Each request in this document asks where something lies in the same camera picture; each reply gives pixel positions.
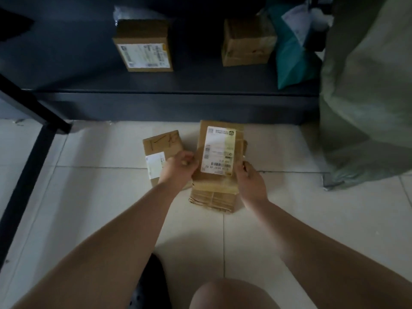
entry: shoe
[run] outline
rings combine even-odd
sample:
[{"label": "shoe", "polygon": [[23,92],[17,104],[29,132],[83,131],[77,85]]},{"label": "shoe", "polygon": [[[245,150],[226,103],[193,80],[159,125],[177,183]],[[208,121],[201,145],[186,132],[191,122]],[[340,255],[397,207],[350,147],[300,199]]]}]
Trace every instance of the shoe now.
[{"label": "shoe", "polygon": [[129,309],[172,309],[162,263],[154,254],[133,291]]}]

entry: white label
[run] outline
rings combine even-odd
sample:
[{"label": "white label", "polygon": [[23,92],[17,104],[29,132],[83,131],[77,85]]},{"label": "white label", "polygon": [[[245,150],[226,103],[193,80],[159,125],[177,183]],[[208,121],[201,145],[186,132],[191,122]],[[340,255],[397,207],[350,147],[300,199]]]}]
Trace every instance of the white label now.
[{"label": "white label", "polygon": [[170,68],[166,45],[118,44],[129,68]]},{"label": "white label", "polygon": [[146,156],[147,170],[149,171],[149,179],[154,179],[160,177],[162,172],[163,164],[166,161],[164,157],[164,152],[152,154]]},{"label": "white label", "polygon": [[300,45],[303,46],[309,33],[311,17],[307,3],[295,6],[282,15],[282,19],[295,34]]},{"label": "white label", "polygon": [[200,171],[231,176],[233,171],[236,129],[207,127]]}]

